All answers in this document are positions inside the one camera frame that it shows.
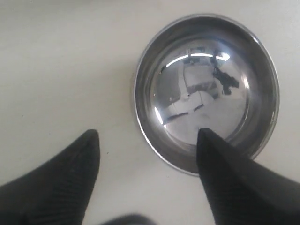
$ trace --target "metal bowl rim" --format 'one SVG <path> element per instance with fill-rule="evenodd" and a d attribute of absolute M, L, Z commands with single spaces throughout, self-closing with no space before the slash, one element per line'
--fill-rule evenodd
<path fill-rule="evenodd" d="M 256 156 L 259 155 L 259 153 L 261 153 L 261 151 L 263 150 L 263 148 L 266 146 L 266 144 L 268 143 L 269 139 L 271 138 L 271 135 L 274 131 L 274 128 L 275 128 L 275 125 L 277 123 L 277 119 L 278 119 L 278 113 L 279 113 L 279 105 L 280 105 L 280 94 L 279 94 L 279 82 L 278 82 L 278 74 L 277 74 L 277 71 L 276 71 L 276 68 L 275 68 L 275 65 L 273 63 L 273 60 L 269 54 L 269 52 L 267 51 L 267 49 L 264 47 L 264 45 L 261 43 L 261 41 L 256 37 L 256 35 L 251 31 L 249 30 L 246 26 L 244 26 L 243 24 L 239 23 L 238 21 L 234 20 L 234 19 L 231 19 L 227 16 L 224 16 L 224 15 L 218 15 L 218 14 L 213 14 L 213 13 L 203 13 L 203 14 L 191 14 L 191 15 L 187 15 L 187 16 L 184 16 L 184 17 L 181 17 L 171 23 L 169 23 L 168 25 L 166 25 L 163 29 L 161 29 L 152 39 L 151 41 L 147 44 L 146 48 L 144 49 L 139 61 L 138 61 L 138 64 L 137 64 L 137 67 L 136 67 L 136 70 L 135 70 L 135 77 L 134 77 L 134 86 L 133 86 L 133 99 L 134 99 L 134 108 L 135 108 L 135 116 L 136 116 L 136 119 L 137 119 L 137 122 L 138 122 L 138 126 L 144 136 L 144 138 L 146 139 L 148 145 L 154 150 L 154 152 L 163 160 L 165 161 L 169 166 L 175 168 L 176 170 L 180 171 L 180 172 L 183 172 L 183 173 L 186 173 L 186 174 L 189 174 L 189 175 L 193 175 L 193 176 L 199 176 L 198 173 L 195 173 L 195 172 L 189 172 L 189 171 L 186 171 L 184 169 L 181 169 L 179 167 L 177 167 L 176 165 L 170 163 L 167 159 L 165 159 L 155 148 L 154 146 L 152 145 L 152 143 L 150 142 L 150 140 L 148 139 L 144 129 L 143 129 L 143 126 L 141 124 L 141 121 L 140 121 L 140 118 L 139 118 L 139 114 L 138 114 L 138 109 L 137 109 L 137 105 L 136 105 L 136 96 L 135 96 L 135 93 L 136 93 L 136 81 L 137 81 L 137 78 L 138 78 L 138 73 L 139 73 L 139 70 L 140 70 L 140 66 L 141 66 L 141 63 L 146 55 L 146 53 L 148 52 L 149 48 L 152 46 L 152 44 L 155 42 L 155 40 L 162 34 L 164 33 L 166 30 L 168 30 L 169 28 L 171 28 L 172 26 L 182 22 L 182 21 L 186 21 L 186 20 L 189 20 L 189 19 L 193 19 L 193 18 L 201 18 L 201 17 L 211 17 L 211 18 L 217 18 L 217 19 L 221 19 L 221 20 L 225 20 L 227 22 L 230 22 L 236 26 L 238 26 L 240 29 L 244 30 L 257 44 L 258 46 L 260 47 L 260 49 L 262 49 L 266 59 L 268 60 L 268 64 L 269 66 L 271 67 L 271 70 L 272 70 L 272 75 L 273 75 L 273 78 L 274 78 L 274 82 L 275 82 L 275 94 L 276 94 L 276 107 L 274 109 L 274 115 L 272 117 L 272 121 L 270 123 L 270 126 L 269 126 L 269 129 L 265 135 L 265 137 L 263 138 L 259 148 L 257 149 L 257 151 L 252 155 L 251 159 L 255 159 Z"/>

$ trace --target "white floor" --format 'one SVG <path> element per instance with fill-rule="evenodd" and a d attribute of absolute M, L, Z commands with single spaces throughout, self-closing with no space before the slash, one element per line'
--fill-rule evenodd
<path fill-rule="evenodd" d="M 162 225 L 214 224 L 199 179 L 152 152 L 130 105 L 150 39 L 171 21 L 204 12 L 246 25 L 273 57 L 281 107 L 257 161 L 300 181 L 299 0 L 3 0 L 0 185 L 96 128 L 102 159 L 84 225 L 130 212 Z"/>

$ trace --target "reflective metal surface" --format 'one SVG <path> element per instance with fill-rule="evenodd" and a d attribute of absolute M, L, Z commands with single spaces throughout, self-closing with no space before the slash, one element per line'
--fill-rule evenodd
<path fill-rule="evenodd" d="M 279 85 L 273 63 L 244 26 L 217 15 L 192 15 L 160 31 L 135 79 L 135 109 L 153 150 L 197 174 L 199 128 L 211 128 L 249 157 L 276 123 Z"/>

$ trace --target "white tile floor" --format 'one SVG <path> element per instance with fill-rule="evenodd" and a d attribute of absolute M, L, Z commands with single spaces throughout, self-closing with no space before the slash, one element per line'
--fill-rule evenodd
<path fill-rule="evenodd" d="M 102 159 L 85 225 L 139 212 L 162 225 L 212 225 L 196 177 L 147 146 L 130 106 L 150 39 L 191 13 L 250 28 L 279 76 L 276 129 L 257 161 L 300 181 L 299 0 L 4 0 L 0 2 L 0 185 L 54 156 L 88 128 Z"/>

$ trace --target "stainless steel bowl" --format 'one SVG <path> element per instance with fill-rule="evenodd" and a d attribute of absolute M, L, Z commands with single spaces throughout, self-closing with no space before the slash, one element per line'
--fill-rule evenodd
<path fill-rule="evenodd" d="M 139 62 L 135 111 L 152 149 L 197 174 L 199 128 L 211 128 L 254 158 L 279 110 L 270 56 L 246 27 L 219 15 L 191 15 L 163 28 Z"/>

